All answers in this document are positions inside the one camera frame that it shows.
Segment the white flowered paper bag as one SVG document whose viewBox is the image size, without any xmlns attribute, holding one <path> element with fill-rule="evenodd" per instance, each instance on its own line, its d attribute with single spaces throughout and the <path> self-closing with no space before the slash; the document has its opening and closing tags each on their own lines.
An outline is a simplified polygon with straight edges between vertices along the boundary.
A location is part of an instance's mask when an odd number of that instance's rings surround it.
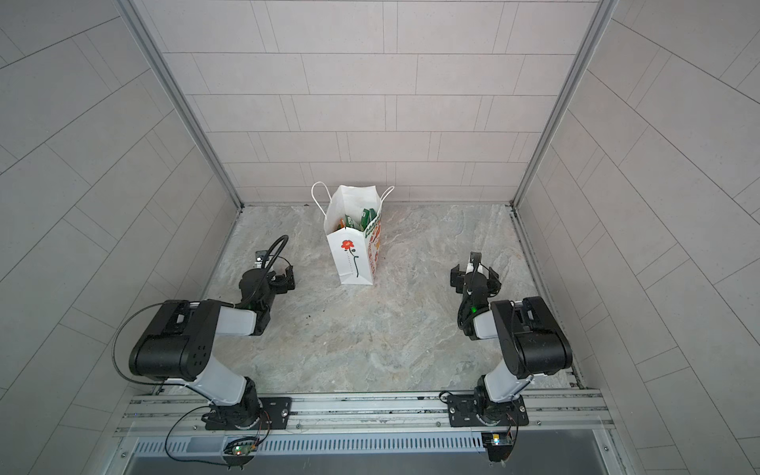
<svg viewBox="0 0 760 475">
<path fill-rule="evenodd" d="M 394 191 L 389 186 L 379 194 L 375 186 L 354 187 L 341 185 L 334 193 L 322 181 L 311 187 L 311 195 L 323 213 L 323 228 L 342 285 L 373 285 L 379 265 L 381 220 L 385 200 Z M 348 215 L 360 224 L 363 210 L 374 208 L 376 219 L 364 231 L 340 229 L 338 221 Z"/>
</svg>

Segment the green Fox's spring tea bag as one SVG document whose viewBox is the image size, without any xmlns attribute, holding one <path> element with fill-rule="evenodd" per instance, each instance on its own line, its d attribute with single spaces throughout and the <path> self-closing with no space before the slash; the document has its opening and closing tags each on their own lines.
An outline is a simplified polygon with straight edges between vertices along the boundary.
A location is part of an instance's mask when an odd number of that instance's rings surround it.
<svg viewBox="0 0 760 475">
<path fill-rule="evenodd" d="M 361 216 L 361 228 L 366 231 L 371 223 L 376 219 L 377 212 L 374 208 L 365 208 Z"/>
</svg>

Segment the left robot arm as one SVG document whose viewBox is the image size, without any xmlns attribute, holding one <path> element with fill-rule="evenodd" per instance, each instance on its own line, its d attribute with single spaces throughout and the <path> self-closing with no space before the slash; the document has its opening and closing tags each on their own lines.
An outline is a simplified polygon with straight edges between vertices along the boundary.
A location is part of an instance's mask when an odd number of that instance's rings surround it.
<svg viewBox="0 0 760 475">
<path fill-rule="evenodd" d="M 275 297 L 294 289 L 292 265 L 282 274 L 254 268 L 239 282 L 243 301 L 237 306 L 211 299 L 163 302 L 131 351 L 130 372 L 203 396 L 209 412 L 202 421 L 208 431 L 285 429 L 292 400 L 259 397 L 251 378 L 215 358 L 213 344 L 218 336 L 261 336 Z"/>
</svg>

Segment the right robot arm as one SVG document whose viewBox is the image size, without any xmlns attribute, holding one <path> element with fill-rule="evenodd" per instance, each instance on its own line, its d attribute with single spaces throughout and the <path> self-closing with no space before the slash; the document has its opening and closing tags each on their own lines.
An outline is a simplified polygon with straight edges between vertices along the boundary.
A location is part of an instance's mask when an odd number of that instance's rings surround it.
<svg viewBox="0 0 760 475">
<path fill-rule="evenodd" d="M 451 425 L 526 426 L 522 391 L 534 378 L 572 365 L 569 340 L 542 297 L 499 300 L 499 274 L 482 263 L 477 251 L 470 253 L 465 269 L 451 269 L 450 285 L 462 296 L 456 314 L 459 330 L 471 340 L 496 340 L 502 354 L 471 394 L 439 396 L 447 404 Z"/>
</svg>

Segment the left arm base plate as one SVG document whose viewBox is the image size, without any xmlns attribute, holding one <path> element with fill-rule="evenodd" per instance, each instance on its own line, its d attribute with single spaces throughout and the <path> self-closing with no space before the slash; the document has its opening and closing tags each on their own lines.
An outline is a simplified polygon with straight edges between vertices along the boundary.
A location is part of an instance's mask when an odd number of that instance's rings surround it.
<svg viewBox="0 0 760 475">
<path fill-rule="evenodd" d="M 291 405 L 288 397 L 243 398 L 233 406 L 212 406 L 201 421 L 207 431 L 285 429 Z"/>
</svg>

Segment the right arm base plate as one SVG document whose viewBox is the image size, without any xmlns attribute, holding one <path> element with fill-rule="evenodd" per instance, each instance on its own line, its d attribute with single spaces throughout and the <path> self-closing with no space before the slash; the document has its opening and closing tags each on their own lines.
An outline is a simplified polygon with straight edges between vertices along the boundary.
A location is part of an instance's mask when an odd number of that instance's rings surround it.
<svg viewBox="0 0 760 475">
<path fill-rule="evenodd" d="M 443 391 L 439 399 L 447 406 L 449 423 L 453 428 L 525 427 L 530 423 L 524 399 L 493 403 L 474 393 L 454 394 Z"/>
</svg>

